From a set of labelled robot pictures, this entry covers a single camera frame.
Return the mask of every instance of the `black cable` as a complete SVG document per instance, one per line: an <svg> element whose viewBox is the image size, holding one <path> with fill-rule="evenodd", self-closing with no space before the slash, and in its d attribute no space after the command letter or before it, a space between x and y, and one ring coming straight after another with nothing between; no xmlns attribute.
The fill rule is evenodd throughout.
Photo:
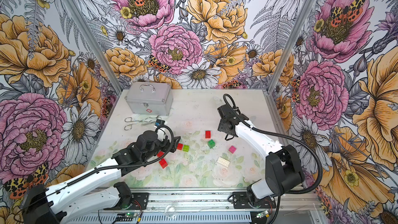
<svg viewBox="0 0 398 224"><path fill-rule="evenodd" d="M228 103L228 101L227 101L227 99L226 99L227 97L232 101L233 107ZM232 112L234 112L235 116L236 116L244 125L246 125L247 127L250 127L250 125L249 125L246 121L244 121L243 119L241 119L241 117L236 113L237 111L238 111L238 112L240 112L240 111L239 111L239 108L236 107L235 101L232 99L232 97L231 97L229 94L224 94L224 95L223 95L223 99L224 99L224 101L225 101L225 104L232 110ZM275 132L267 132L267 131L263 131L263 130L257 129L256 127L252 127L251 129L254 130L254 131L256 131L256 132L265 134L265 135L276 136L276 137L280 137L280 138L286 138L286 139L289 139L289 140L291 140L291 141L293 141L293 142L299 143L301 146L303 146L304 148L306 148L306 149L311 153L311 155L315 158L316 165L317 165L317 167L318 167L318 177L316 178L314 184L311 185L310 187L306 188L306 189L301 189L301 190L289 190L288 192L286 192L287 194L296 194L296 195L297 195L297 194L305 194L305 193L308 193L308 192L313 191L314 189L316 189L316 187L318 187L318 185L320 184L320 182L321 182L321 180L322 180L322 176L323 176L322 163L321 163L321 160L319 159L318 155L317 155L313 150L311 150L310 147L308 147L305 143L302 143L300 140L298 140L298 139L296 139L296 138L294 138L294 137L290 137L290 136L288 136L288 135L284 135L284 134L280 134L280 133L275 133Z"/></svg>

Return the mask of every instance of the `scissors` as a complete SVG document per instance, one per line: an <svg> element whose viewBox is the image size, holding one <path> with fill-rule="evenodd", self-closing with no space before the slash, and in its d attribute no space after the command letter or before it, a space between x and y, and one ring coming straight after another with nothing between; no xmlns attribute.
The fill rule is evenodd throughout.
<svg viewBox="0 0 398 224"><path fill-rule="evenodd" d="M126 130L126 131L131 130L133 125L138 124L138 123L142 123L142 122L143 122L143 124L141 124L141 125L152 124L152 123L156 122L157 119L162 119L162 118L159 118L159 116L160 115L158 115L156 117L146 117L146 118L144 118L142 120L139 120L139 121L138 120L133 120L132 117L127 117L127 118L125 118L125 122L127 122L127 123L132 122L132 124L128 124L127 126L125 126L124 130Z"/></svg>

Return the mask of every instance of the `daisy center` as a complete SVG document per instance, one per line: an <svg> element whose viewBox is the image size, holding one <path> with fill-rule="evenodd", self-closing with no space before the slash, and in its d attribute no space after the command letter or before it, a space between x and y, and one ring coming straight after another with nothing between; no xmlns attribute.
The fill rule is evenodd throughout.
<svg viewBox="0 0 398 224"><path fill-rule="evenodd" d="M302 134L302 138L304 139L305 143L307 144L308 147L310 147L311 149L315 149L316 147L316 139L314 137L314 135L309 132L309 131L304 131L304 133Z"/></svg>
<svg viewBox="0 0 398 224"><path fill-rule="evenodd" d="M194 71L192 73L192 78L195 80L201 80L206 76L206 72L204 70Z"/></svg>
<svg viewBox="0 0 398 224"><path fill-rule="evenodd" d="M331 21L331 18L327 19L327 22L325 22L325 25L322 28L321 34L332 39L333 43L336 45L347 38L352 22L347 21L345 24L340 23L339 26L333 27L331 25Z"/></svg>
<svg viewBox="0 0 398 224"><path fill-rule="evenodd" d="M28 132L25 136L26 142L19 145L21 149L25 151L28 151L30 148L35 148L37 151L40 151L43 145L47 142L46 132L40 129Z"/></svg>
<svg viewBox="0 0 398 224"><path fill-rule="evenodd" d="M156 0L145 0L144 5L142 6L136 6L135 3L130 3L129 7L129 13L131 13L133 17L145 16L146 14L156 16L159 10L159 3Z"/></svg>
<svg viewBox="0 0 398 224"><path fill-rule="evenodd" d="M380 218L385 224L398 224L396 216L388 210L384 210L383 213L380 214Z"/></svg>
<svg viewBox="0 0 398 224"><path fill-rule="evenodd" d="M318 103L321 101L319 98L320 92L316 91L314 87L310 88L310 95L308 96L307 100L309 101L312 107L316 107Z"/></svg>
<svg viewBox="0 0 398 224"><path fill-rule="evenodd" d="M73 127L72 131L73 139L75 140L82 139L85 129L86 126L84 125L84 121L78 120Z"/></svg>
<svg viewBox="0 0 398 224"><path fill-rule="evenodd" d="M252 50L252 51L250 51L248 53L248 56L249 56L250 59L253 58L253 57L256 57L256 55L257 55L257 51L255 51L255 50Z"/></svg>
<svg viewBox="0 0 398 224"><path fill-rule="evenodd" d="M169 49L168 50L168 53L169 53L169 55L171 55L172 56L172 60L173 61L179 61L179 60L181 60L182 59L182 57L183 57L183 55L182 55L182 52L180 52L178 49L173 49L173 50L171 50L171 49Z"/></svg>
<svg viewBox="0 0 398 224"><path fill-rule="evenodd" d="M90 59L87 61L87 67L94 69L96 67L96 63Z"/></svg>
<svg viewBox="0 0 398 224"><path fill-rule="evenodd" d="M117 38L117 40L122 41L124 39L123 32L117 32L116 33L116 38Z"/></svg>

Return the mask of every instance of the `case handle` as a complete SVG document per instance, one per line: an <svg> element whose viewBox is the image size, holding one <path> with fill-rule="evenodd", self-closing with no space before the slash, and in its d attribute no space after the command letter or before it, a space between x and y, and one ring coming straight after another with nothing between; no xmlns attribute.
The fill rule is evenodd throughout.
<svg viewBox="0 0 398 224"><path fill-rule="evenodd" d="M154 88L152 85L149 85L149 84L142 84L142 85L140 86L140 90L141 90L141 91L144 91L144 90L142 89L142 86L150 86L150 87L152 87L152 91L153 91L153 92L156 92L155 88Z"/></svg>

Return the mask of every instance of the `black bracket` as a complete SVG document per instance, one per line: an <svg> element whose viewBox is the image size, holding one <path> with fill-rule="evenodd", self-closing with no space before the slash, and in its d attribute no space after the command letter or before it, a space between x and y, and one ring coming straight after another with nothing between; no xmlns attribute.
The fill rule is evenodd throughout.
<svg viewBox="0 0 398 224"><path fill-rule="evenodd" d="M246 192L232 192L232 203L234 204L235 209L276 208L275 200L272 200L271 197L265 197L257 203L259 204L258 206L252 206L249 203L249 198L247 197Z"/></svg>

